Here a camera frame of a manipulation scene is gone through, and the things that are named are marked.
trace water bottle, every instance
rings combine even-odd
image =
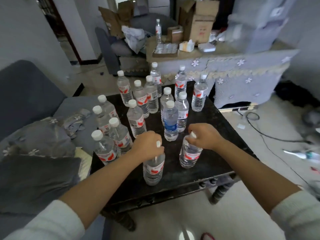
[[[95,130],[91,136],[96,141],[94,152],[104,165],[119,157],[118,148],[110,137],[104,136],[100,130]]]
[[[168,87],[163,89],[163,95],[160,98],[161,121],[163,126],[165,126],[165,121],[163,119],[163,110],[166,107],[167,101],[174,101],[174,97],[171,94],[171,88]]]
[[[189,112],[189,103],[187,101],[186,92],[179,93],[179,97],[175,102],[175,106],[178,109],[178,132],[183,132],[186,129]]]
[[[157,147],[161,147],[161,142],[159,140],[157,141]],[[143,178],[147,185],[154,186],[160,182],[165,158],[166,155],[162,154],[143,163]]]
[[[167,101],[163,111],[164,137],[167,141],[175,141],[178,137],[178,109],[174,106],[174,101]]]
[[[179,68],[179,72],[176,74],[176,86],[174,89],[174,97],[177,100],[179,96],[179,92],[185,92],[187,89],[187,76],[184,72],[186,67],[181,65]]]
[[[149,117],[150,111],[149,111],[149,103],[148,103],[148,98],[147,98],[147,92],[145,89],[141,86],[141,81],[140,80],[135,80],[134,81],[134,97],[136,98],[138,106],[142,109],[143,111],[143,116],[145,118]]]
[[[122,102],[125,106],[129,107],[128,102],[129,100],[133,99],[134,96],[132,95],[132,91],[130,88],[130,82],[125,77],[123,71],[118,71],[118,88],[121,94]]]
[[[126,154],[131,150],[133,144],[128,128],[122,125],[118,118],[111,118],[109,120],[109,124],[109,136],[114,140],[114,143],[120,150],[121,155]]]
[[[208,91],[207,76],[202,74],[200,80],[194,85],[191,108],[195,112],[200,112],[205,105]]]
[[[137,106],[137,101],[132,99],[129,101],[129,110],[127,112],[127,117],[129,120],[130,128],[134,138],[138,135],[145,133],[146,123],[144,121],[143,111]]]
[[[192,168],[196,164],[202,152],[202,148],[198,148],[195,145],[191,145],[189,142],[187,142],[186,137],[189,136],[194,139],[197,138],[193,131],[190,133],[190,135],[187,135],[183,138],[182,148],[180,151],[180,164],[183,168]]]
[[[100,95],[98,97],[99,102],[101,103],[102,111],[108,115],[110,118],[116,117],[119,119],[117,111],[112,103],[110,103],[105,95]]]
[[[161,29],[160,19],[157,19],[157,24],[155,25],[155,35],[156,35],[157,43],[161,44],[162,29]]]
[[[144,86],[144,89],[146,90],[146,96],[148,98],[149,112],[154,114],[158,112],[159,101],[157,87],[153,83],[152,76],[146,77],[146,85]]]
[[[109,135],[109,115],[106,115],[101,106],[94,106],[92,111],[97,115],[98,128],[104,135]]]
[[[153,82],[154,82],[154,84],[155,84],[155,86],[157,87],[157,90],[158,90],[158,98],[160,98],[162,96],[161,73],[157,69],[158,63],[153,62],[151,64],[151,66],[152,66],[152,70],[150,72],[150,75],[153,77]]]

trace gray sofa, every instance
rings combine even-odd
[[[97,97],[66,97],[32,62],[19,60],[0,71],[0,141],[34,121],[49,116],[68,116],[82,108],[91,111]],[[92,155],[91,133],[97,128],[94,116],[84,122],[73,143]],[[0,239],[25,226],[34,215],[10,215],[0,212]],[[102,216],[87,229],[83,240],[110,238],[111,221]]]
[[[143,16],[134,17],[130,20],[132,28],[142,28],[155,35],[156,20],[160,19],[162,25],[162,35],[167,35],[169,27],[177,26],[173,19],[158,13],[149,13]],[[143,53],[135,54],[126,42],[111,36],[102,28],[95,28],[101,52],[108,71],[112,75],[117,75],[119,70],[123,70],[126,76],[147,76],[149,75],[149,65]]]

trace white flower print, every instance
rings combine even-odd
[[[49,120],[49,123],[51,123],[51,124],[55,124],[55,123],[57,123],[58,122],[58,120],[56,120],[56,119],[51,119],[51,120]]]
[[[292,57],[290,56],[286,56],[285,58],[282,59],[281,63],[286,63],[289,62],[291,60]]]
[[[241,60],[238,61],[237,65],[238,65],[238,66],[241,66],[241,65],[243,65],[243,64],[245,63],[245,61],[246,61],[246,60],[241,59]]]
[[[192,65],[193,67],[198,66],[198,65],[199,65],[199,60],[194,60],[194,61],[191,63],[191,65]]]
[[[245,82],[246,83],[251,83],[252,79],[251,78],[248,78]]]
[[[38,151],[39,151],[39,150],[37,150],[37,149],[33,149],[33,150],[32,150],[31,152],[29,152],[28,154],[29,154],[29,156],[35,156]]]
[[[4,149],[2,152],[3,152],[4,156],[8,156],[9,155],[9,147],[7,149]]]
[[[218,84],[223,84],[223,81],[224,80],[222,78],[219,78],[217,82],[218,82]]]

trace black table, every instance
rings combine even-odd
[[[206,99],[201,112],[194,112],[191,109],[194,83],[194,81],[187,83],[187,100],[190,104],[187,128],[189,124],[193,123],[209,123],[213,125],[225,139],[231,141],[256,158],[254,153],[209,98]],[[174,85],[168,87],[171,88],[172,94],[174,95]],[[123,105],[120,94],[108,96],[107,99],[114,104],[121,123],[129,128],[130,135],[134,140],[127,119],[128,107]],[[126,213],[128,211],[218,186],[209,199],[212,204],[215,204],[237,180],[236,174],[226,161],[217,153],[210,150],[204,149],[202,151],[200,158],[193,168],[182,168],[179,163],[179,153],[183,138],[188,134],[188,130],[186,129],[184,132],[179,133],[175,141],[167,141],[164,138],[164,127],[161,122],[160,108],[157,113],[150,114],[145,121],[148,131],[153,130],[162,136],[162,145],[164,146],[165,153],[162,179],[157,185],[148,186],[143,178],[142,164],[139,165],[121,184],[102,212],[103,215],[112,217],[129,230],[134,230],[135,224]],[[94,173],[103,166],[103,163],[94,154],[90,173]]]

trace left hand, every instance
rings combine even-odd
[[[130,153],[134,154],[134,158],[139,162],[145,162],[164,153],[163,146],[157,147],[157,141],[162,144],[162,138],[154,131],[147,131],[138,135],[135,139]]]

